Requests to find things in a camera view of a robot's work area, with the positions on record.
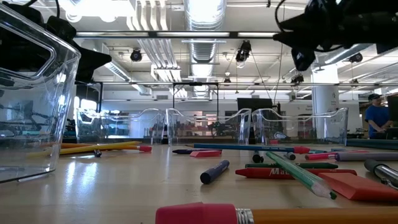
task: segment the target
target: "clear plastic bin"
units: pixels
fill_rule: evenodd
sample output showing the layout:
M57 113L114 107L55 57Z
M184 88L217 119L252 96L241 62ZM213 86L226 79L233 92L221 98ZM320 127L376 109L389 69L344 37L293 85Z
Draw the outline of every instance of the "clear plastic bin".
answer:
M251 110L242 109L232 116L185 116L167 109L169 145L191 143L248 144Z
M252 119L258 144L346 145L348 108L311 116L281 116L272 109L259 109Z
M80 53L2 4L0 32L18 35L50 55L38 72L0 68L0 182L6 182L57 167Z
M149 108L138 114L115 116L77 109L76 133L79 143L104 144L123 141L162 143L165 112Z

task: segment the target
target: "ceiling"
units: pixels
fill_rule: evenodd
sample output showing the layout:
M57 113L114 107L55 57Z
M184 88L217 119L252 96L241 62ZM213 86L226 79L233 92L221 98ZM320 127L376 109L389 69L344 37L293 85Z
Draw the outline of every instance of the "ceiling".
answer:
M278 28L274 19L275 6L279 1L273 1L271 8L263 7L266 1L254 0L228 0L223 30L225 31L268 31L277 32ZM170 30L186 30L183 1L169 0L167 3L167 23ZM307 0L289 0L286 8L279 10L280 20L303 13L303 9ZM55 14L54 1L39 0L34 7L40 10L43 16L48 18ZM61 9L61 17L65 18L65 11ZM96 31L96 30L128 30L126 25L126 17L118 17L114 22L103 22L99 17L83 17L82 20L72 25L77 31ZM151 82L153 78L149 75L151 62L143 53L141 62L132 62L130 54L133 48L139 48L136 39L99 39L94 41L96 45L104 43L109 48L109 54L112 58L123 66L137 81ZM214 81L222 82L225 72L230 72L232 82L260 82L261 78L267 82L290 82L293 74L289 74L294 68L294 64L290 55L290 48L273 40L250 40L252 46L252 55L246 61L243 68L236 68L234 55L236 49L240 46L242 40L228 39L225 44L219 44L216 63L213 70ZM187 78L190 74L189 51L188 45L181 43L181 39L172 39L172 48L177 59L178 65L181 67L181 77ZM338 77L340 82L348 82L353 77L361 76L365 73L375 72L379 69L398 62L398 52L391 51L382 57L377 56L376 47L373 45L361 52L363 62L358 65L349 62L340 62L338 64ZM396 71L389 71L375 77L361 80L361 82L398 82ZM303 73L305 82L310 82L310 72ZM95 81L114 82L118 79L107 69L99 69L94 75ZM342 89L350 89L350 87L341 87ZM366 87L363 89L373 89L374 87Z

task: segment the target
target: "table surface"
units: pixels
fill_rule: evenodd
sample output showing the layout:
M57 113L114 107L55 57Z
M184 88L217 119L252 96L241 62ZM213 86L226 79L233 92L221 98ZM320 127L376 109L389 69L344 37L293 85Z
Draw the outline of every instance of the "table surface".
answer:
M48 176L0 184L1 223L149 224L154 223L159 207L192 202L233 203L239 208L388 205L354 202L340 195L336 200L320 198L296 180L246 179L236 175L234 171L251 163L251 158L252 152L232 150L224 150L221 157L194 158L173 154L167 146L155 146L151 153L107 151L102 158L91 154L61 156L57 170ZM200 174L223 159L230 161L229 169L212 184L202 185ZM303 156L296 159L304 161ZM363 162L337 164L341 169L355 169L358 175L377 180ZM398 169L398 162L386 164Z

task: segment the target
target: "pencil eraser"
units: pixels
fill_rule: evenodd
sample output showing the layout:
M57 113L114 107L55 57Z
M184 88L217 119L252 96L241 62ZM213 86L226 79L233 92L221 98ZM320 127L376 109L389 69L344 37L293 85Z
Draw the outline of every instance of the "pencil eraser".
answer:
M152 152L152 146L139 146L141 152Z
M397 201L398 190L370 179L347 173L322 173L318 175L330 187L350 200Z
M294 153L296 154L306 154L310 152L310 148L304 146L295 146L293 147Z
M202 202L174 205L156 211L155 224L237 224L232 204L204 204Z
M222 151L219 150L212 150L212 151L193 151L191 152L190 156L192 157L213 157L213 156L219 156L222 153Z

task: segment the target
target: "metal ferrule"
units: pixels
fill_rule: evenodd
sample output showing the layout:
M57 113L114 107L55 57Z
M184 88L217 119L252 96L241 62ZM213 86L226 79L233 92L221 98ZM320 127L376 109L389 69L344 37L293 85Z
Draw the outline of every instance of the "metal ferrule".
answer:
M254 224L253 213L247 208L237 208L238 224Z

